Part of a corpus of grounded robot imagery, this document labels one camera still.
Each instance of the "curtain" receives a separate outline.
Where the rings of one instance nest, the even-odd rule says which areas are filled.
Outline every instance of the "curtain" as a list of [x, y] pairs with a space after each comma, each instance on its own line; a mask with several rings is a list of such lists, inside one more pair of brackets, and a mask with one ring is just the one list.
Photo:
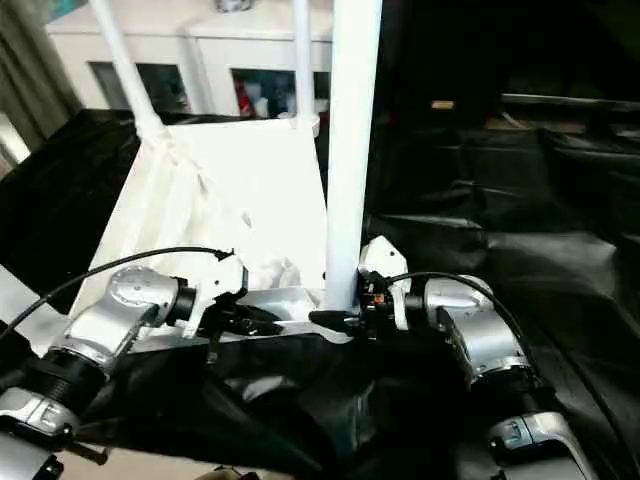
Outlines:
[[0, 0], [0, 111], [30, 151], [80, 110], [35, 9], [38, 0]]

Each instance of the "white pole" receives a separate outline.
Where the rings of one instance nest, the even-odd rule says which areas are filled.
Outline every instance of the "white pole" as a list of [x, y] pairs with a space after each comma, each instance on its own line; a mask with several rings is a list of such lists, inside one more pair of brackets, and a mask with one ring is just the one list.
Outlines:
[[325, 308], [353, 307], [382, 0], [335, 0]]
[[118, 73], [129, 105], [133, 110], [138, 135], [142, 137], [143, 132], [157, 132], [164, 126], [153, 110], [138, 69], [131, 61], [109, 0], [90, 0], [90, 2], [100, 24], [102, 35], [111, 49], [113, 65]]
[[311, 69], [311, 33], [309, 24], [309, 0], [293, 0], [293, 32], [296, 49], [296, 107], [297, 117], [314, 126], [318, 123], [315, 113], [313, 71]]

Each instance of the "shelf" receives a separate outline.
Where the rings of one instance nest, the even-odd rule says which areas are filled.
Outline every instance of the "shelf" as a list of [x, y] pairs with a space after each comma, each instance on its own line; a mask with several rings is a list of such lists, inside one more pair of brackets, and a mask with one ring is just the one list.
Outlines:
[[[292, 0], [256, 0], [250, 10], [220, 13], [213, 0], [112, 0], [125, 35], [293, 39]], [[333, 1], [310, 0], [311, 40], [330, 42]], [[99, 34], [89, 5], [47, 25], [49, 34]]]

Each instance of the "black plastic sheet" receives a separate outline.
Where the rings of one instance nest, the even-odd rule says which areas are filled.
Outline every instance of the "black plastic sheet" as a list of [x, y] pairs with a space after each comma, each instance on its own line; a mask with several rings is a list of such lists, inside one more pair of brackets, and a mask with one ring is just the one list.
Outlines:
[[[364, 239], [387, 236], [412, 271], [485, 279], [521, 323], [601, 477], [634, 478], [640, 148], [548, 132], [381, 138]], [[11, 232], [2, 263], [41, 293], [86, 269], [136, 149], [127, 116], [84, 112], [65, 127], [0, 183], [0, 224]], [[276, 338], [219, 353], [210, 367], [201, 347], [129, 356], [79, 438], [300, 478], [496, 473], [460, 373], [429, 332], [376, 345]]]

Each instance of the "red object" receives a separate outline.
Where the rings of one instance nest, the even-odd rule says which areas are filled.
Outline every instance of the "red object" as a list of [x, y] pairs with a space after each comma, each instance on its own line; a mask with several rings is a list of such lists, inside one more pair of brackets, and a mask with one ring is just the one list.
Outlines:
[[240, 109], [241, 117], [251, 117], [253, 116], [253, 106], [251, 105], [251, 100], [249, 100], [249, 96], [247, 95], [246, 90], [244, 89], [244, 82], [239, 79], [233, 80], [233, 85], [236, 89], [236, 97], [238, 98], [238, 108]]

